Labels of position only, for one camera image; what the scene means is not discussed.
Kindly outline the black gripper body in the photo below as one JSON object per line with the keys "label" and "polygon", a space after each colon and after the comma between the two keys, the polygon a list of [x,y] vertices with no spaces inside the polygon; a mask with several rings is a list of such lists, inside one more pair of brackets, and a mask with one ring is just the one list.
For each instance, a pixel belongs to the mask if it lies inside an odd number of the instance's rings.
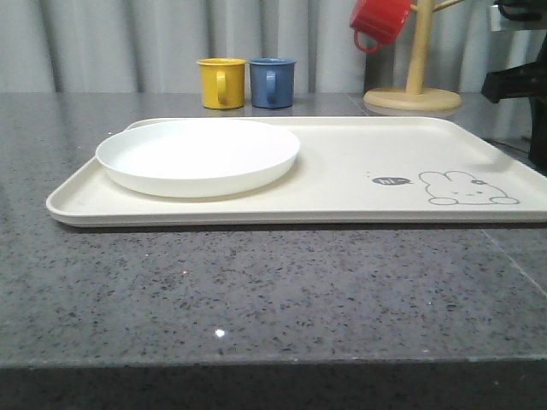
{"label": "black gripper body", "polygon": [[[546,27],[545,1],[496,1],[491,15],[491,29],[532,30]],[[525,97],[530,103],[532,136],[529,161],[546,171],[546,44],[534,62],[489,72],[481,94],[492,103],[503,99]]]}

